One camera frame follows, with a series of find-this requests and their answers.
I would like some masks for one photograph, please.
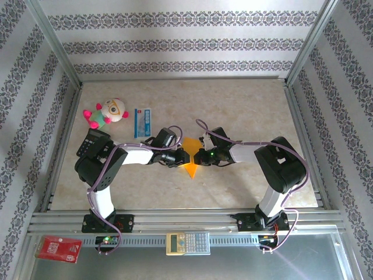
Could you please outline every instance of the small box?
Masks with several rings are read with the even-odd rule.
[[[35,258],[76,264],[81,248],[79,239],[45,235],[40,240]]]
[[[135,109],[135,138],[149,138],[152,135],[151,108]]]

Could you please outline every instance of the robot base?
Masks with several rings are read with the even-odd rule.
[[[114,221],[110,221],[116,226],[122,233],[131,233],[133,229],[133,215],[116,214]],[[83,233],[116,233],[116,231],[100,223],[93,215],[85,215],[82,225]]]
[[[265,228],[263,228],[263,226],[259,224],[259,222],[255,218],[255,215],[255,213],[238,213],[235,215],[231,215],[231,217],[237,220],[237,229],[239,232],[260,232],[264,229],[274,230],[273,227],[275,226],[275,224],[278,225],[279,230],[288,231],[290,229],[285,212],[280,212],[278,218],[269,223]]]

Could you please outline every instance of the wall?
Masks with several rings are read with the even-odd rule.
[[[293,84],[318,169],[373,279],[373,1],[340,1]]]
[[[23,1],[2,1],[0,18],[0,279],[12,279],[75,90]]]
[[[323,0],[43,0],[40,4],[81,80],[91,81],[285,78]]]

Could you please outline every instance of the aluminum frame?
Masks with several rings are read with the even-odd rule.
[[[326,0],[321,7],[318,17],[314,25],[311,27],[304,40],[304,44],[301,47],[300,52],[294,60],[293,65],[290,68],[289,73],[286,76],[286,83],[292,85],[297,78],[300,70],[302,69],[304,63],[306,62],[309,54],[314,48],[316,42],[319,40],[322,30],[327,24],[330,16],[332,15],[334,8],[337,6],[339,0]]]
[[[45,37],[51,44],[52,49],[58,55],[64,69],[68,73],[76,87],[81,86],[81,81],[68,60],[66,52],[58,41],[48,19],[46,18],[40,4],[37,0],[27,0],[27,6],[30,8],[37,23],[40,25]],[[300,144],[304,156],[310,165],[311,178],[314,187],[319,190],[323,202],[323,208],[305,208],[298,209],[300,220],[297,223],[294,235],[319,235],[329,234],[332,236],[338,260],[343,270],[345,279],[362,279],[352,248],[346,238],[345,228],[342,217],[338,210],[330,210],[328,199],[326,199],[325,189],[323,188],[321,177],[315,168],[315,159],[311,154],[311,146],[303,122],[301,121],[298,106],[294,100],[294,93],[291,87],[305,60],[311,52],[316,41],[320,37],[322,30],[329,19],[338,0],[326,0],[318,18],[310,30],[305,43],[297,55],[293,66],[287,75],[284,91],[286,93],[290,112],[294,125],[300,139]],[[56,168],[52,174],[51,184],[47,188],[46,200],[42,206],[42,213],[34,213],[26,239],[22,246],[19,261],[17,263],[14,279],[29,279],[34,267],[34,253],[42,235],[61,235],[71,236],[78,239],[85,237],[94,237],[99,233],[82,233],[81,226],[83,217],[88,211],[48,211],[50,196],[57,186],[59,172],[61,171],[64,154],[66,151],[68,139],[72,130],[73,120],[78,108],[79,94],[75,97],[76,102],[73,110],[69,113],[69,119],[66,126],[62,149],[59,151]],[[150,210],[127,210],[117,211],[119,214],[135,215],[135,224],[133,232],[124,234],[126,236],[165,236],[167,232],[179,230],[207,230],[211,236],[243,236],[250,233],[238,232],[236,221],[230,218],[231,214],[240,212],[253,213],[253,209],[150,209]],[[288,213],[288,220],[293,224],[295,215]],[[265,232],[255,232],[255,234],[268,234]],[[279,232],[279,235],[285,235],[286,232]]]
[[[300,217],[294,235],[329,234],[335,245],[336,254],[345,279],[360,279],[359,271],[354,268],[352,251],[348,243],[341,238],[345,232],[342,216],[338,210],[323,210],[320,208],[299,209]],[[245,237],[248,235],[268,234],[263,232],[238,232],[236,221],[230,217],[238,212],[254,212],[253,209],[154,209],[118,211],[119,214],[135,215],[132,233],[125,233],[124,239],[132,237],[164,237],[169,231],[204,230],[210,232],[210,237]],[[82,233],[82,220],[88,211],[48,211],[34,213],[21,257],[17,264],[15,279],[29,279],[34,267],[34,254],[43,235],[68,236],[77,239],[92,239],[105,233]],[[288,213],[289,224],[293,224],[295,214]],[[84,247],[92,247],[92,243],[83,243]]]

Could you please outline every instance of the toy face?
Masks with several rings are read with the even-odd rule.
[[[104,102],[101,112],[111,121],[119,121],[125,110],[124,103],[119,99],[108,99]]]
[[[108,112],[111,115],[120,115],[121,112],[118,108],[117,103],[115,102],[114,99],[109,99],[105,102],[105,105],[108,106]]]

